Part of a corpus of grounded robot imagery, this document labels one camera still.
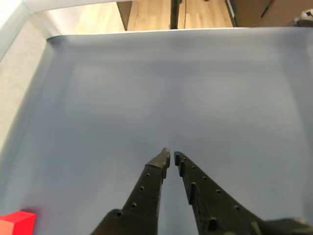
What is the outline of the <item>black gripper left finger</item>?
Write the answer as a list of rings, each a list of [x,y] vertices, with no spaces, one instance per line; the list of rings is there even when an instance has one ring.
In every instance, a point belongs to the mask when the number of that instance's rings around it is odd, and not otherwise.
[[[161,187],[170,165],[170,150],[164,148],[144,167],[122,209],[110,211],[93,235],[156,235]]]

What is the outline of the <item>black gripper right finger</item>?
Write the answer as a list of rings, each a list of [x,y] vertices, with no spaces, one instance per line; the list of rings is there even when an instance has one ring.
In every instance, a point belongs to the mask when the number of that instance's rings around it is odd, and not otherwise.
[[[264,221],[225,192],[194,162],[174,152],[189,205],[201,235],[311,235],[312,225],[285,218]]]

